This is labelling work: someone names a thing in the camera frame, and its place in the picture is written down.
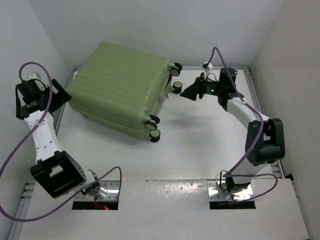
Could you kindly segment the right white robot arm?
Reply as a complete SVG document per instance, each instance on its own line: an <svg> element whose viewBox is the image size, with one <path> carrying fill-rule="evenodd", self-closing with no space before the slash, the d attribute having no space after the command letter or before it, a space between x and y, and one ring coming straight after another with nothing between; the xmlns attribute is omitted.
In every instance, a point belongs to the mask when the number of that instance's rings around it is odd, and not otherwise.
<svg viewBox="0 0 320 240"><path fill-rule="evenodd" d="M247 130L243 157L224 174L225 186L229 193L245 189L251 179L268 164L285 156L284 125L279 118L270 118L250 104L236 88L238 72L223 67L218 80L211 80L203 72L180 96L192 101L205 95L216 96L218 104L234 116Z"/></svg>

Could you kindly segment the green suitcase blue lining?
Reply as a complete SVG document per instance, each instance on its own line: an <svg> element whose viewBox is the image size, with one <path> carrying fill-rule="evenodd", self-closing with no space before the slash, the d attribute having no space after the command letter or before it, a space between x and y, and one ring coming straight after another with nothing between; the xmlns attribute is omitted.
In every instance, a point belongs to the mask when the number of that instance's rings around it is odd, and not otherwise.
<svg viewBox="0 0 320 240"><path fill-rule="evenodd" d="M168 58L101 42L68 84L69 106L84 118L137 139L157 143L158 113L183 67Z"/></svg>

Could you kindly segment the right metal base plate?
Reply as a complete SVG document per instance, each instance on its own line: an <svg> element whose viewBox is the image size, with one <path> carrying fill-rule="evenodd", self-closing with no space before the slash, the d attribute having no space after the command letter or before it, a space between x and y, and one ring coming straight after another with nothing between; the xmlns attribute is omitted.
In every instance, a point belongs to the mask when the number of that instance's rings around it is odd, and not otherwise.
<svg viewBox="0 0 320 240"><path fill-rule="evenodd" d="M228 192L225 180L207 180L208 197L210 202L244 201L254 196L251 185L239 191Z"/></svg>

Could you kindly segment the metal base plate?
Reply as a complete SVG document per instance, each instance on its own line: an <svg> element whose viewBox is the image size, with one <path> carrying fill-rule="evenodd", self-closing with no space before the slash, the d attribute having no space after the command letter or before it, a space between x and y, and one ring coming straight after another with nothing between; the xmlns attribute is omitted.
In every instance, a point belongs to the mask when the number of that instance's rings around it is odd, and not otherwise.
<svg viewBox="0 0 320 240"><path fill-rule="evenodd" d="M75 202L117 202L120 189L120 181L101 180L92 186L84 188L74 197Z"/></svg>
<svg viewBox="0 0 320 240"><path fill-rule="evenodd" d="M208 197L210 202L244 201L254 196L251 185L239 191L228 192L225 180L207 180Z"/></svg>

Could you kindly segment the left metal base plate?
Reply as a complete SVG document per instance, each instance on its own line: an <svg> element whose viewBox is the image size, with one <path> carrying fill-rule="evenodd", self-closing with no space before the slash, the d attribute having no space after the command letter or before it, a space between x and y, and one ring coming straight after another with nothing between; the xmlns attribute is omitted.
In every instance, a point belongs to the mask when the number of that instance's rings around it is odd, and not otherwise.
<svg viewBox="0 0 320 240"><path fill-rule="evenodd" d="M120 181L101 180L92 186L84 188L74 197L75 202L117 202L120 189Z"/></svg>

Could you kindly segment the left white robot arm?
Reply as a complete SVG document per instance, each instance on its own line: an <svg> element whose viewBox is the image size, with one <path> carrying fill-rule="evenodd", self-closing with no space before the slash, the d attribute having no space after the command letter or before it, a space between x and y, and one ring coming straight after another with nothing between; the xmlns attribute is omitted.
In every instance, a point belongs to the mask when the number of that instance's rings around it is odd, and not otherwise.
<svg viewBox="0 0 320 240"><path fill-rule="evenodd" d="M58 198L71 190L82 187L83 195L93 196L100 183L92 170L83 170L80 164L63 150L58 142L54 128L53 113L71 100L72 96L55 80L52 85L57 92L50 93L46 85L38 86L41 81L37 73L31 73L17 84L15 94L22 95L16 99L16 117L27 123L33 130L35 145L35 165L30 167L33 178L53 198Z"/></svg>

